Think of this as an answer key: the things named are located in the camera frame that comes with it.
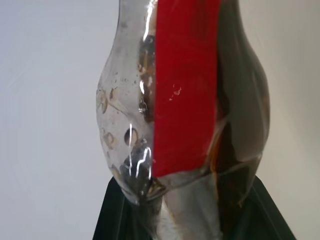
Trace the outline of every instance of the red label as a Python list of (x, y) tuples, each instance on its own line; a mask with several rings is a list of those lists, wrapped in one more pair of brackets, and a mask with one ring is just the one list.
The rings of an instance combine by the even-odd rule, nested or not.
[(204, 164), (215, 127), (219, 0), (158, 0), (153, 170)]

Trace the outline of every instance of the glass bottle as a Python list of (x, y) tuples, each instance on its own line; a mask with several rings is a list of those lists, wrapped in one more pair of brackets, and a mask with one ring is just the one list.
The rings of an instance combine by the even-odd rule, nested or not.
[[(267, 81), (245, 36), (238, 0), (221, 0), (215, 127), (205, 161), (155, 176), (160, 1), (168, 2), (119, 1), (113, 47), (96, 92), (100, 140), (113, 176), (154, 239), (218, 240), (241, 213), (262, 157), (270, 118)], [(172, 9), (188, 1), (177, 0)]]

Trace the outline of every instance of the white wall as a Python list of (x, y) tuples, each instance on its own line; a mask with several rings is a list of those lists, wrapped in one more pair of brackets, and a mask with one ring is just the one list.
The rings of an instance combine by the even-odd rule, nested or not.
[[(258, 171), (298, 239), (320, 231), (320, 1), (241, 0), (269, 79)], [(0, 239), (91, 239), (111, 177), (95, 93), (117, 0), (0, 4)]]

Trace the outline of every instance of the red stripe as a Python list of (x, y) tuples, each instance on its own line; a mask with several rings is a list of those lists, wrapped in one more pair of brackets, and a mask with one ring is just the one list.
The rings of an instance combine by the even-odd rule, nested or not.
[(158, 0), (153, 175), (203, 165), (215, 126), (219, 0)]

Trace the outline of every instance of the curved glass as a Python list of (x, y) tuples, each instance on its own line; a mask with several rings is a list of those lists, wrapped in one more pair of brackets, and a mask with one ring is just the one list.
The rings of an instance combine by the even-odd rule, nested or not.
[(158, 0), (119, 1), (116, 36), (96, 92), (101, 145), (155, 239), (220, 239), (241, 212), (268, 137), (267, 80), (244, 34), (238, 0), (221, 1), (215, 130), (206, 161), (154, 177), (157, 6)]

